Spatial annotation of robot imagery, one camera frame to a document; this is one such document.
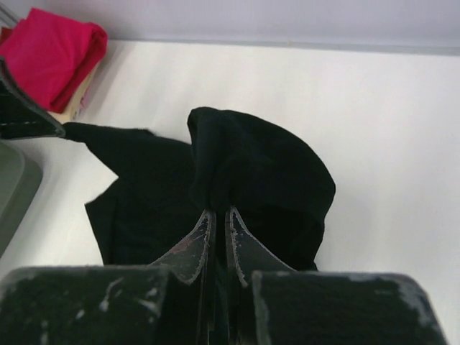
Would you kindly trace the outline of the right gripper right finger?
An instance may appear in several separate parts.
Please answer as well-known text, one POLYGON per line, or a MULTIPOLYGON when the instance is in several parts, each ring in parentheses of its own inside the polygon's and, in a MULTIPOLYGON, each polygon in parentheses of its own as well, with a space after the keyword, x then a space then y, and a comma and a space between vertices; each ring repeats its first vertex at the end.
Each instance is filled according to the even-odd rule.
POLYGON ((246 227, 236 207, 225 217, 227 314, 230 344, 256 344, 257 329, 252 292, 254 271, 292 272, 246 227))

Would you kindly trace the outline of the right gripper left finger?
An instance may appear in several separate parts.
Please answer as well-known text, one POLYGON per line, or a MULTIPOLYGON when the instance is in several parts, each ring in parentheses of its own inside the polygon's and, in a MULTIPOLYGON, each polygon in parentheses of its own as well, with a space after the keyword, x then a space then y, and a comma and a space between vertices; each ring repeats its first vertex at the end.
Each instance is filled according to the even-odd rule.
POLYGON ((216 299, 216 215, 204 211, 193 230, 154 266, 168 270, 158 344, 208 344, 216 299))

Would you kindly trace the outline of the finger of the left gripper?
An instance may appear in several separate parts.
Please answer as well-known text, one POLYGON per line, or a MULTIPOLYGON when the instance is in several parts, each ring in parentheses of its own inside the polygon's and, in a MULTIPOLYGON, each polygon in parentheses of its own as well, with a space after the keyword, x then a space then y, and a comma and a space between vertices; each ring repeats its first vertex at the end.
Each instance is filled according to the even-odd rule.
POLYGON ((34 102, 14 81, 1 58, 1 139, 65 136, 63 125, 34 102))

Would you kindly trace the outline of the black t shirt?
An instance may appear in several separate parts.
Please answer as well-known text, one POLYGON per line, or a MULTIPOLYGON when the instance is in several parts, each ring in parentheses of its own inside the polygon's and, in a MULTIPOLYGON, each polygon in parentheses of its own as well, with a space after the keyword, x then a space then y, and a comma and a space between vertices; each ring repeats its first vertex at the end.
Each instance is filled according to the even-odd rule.
POLYGON ((280 126, 209 107, 188 116, 190 143, 146 129, 67 123, 116 180, 86 212, 105 265, 146 265, 205 210, 235 207, 249 231, 295 270, 314 270, 336 185, 320 157, 280 126))

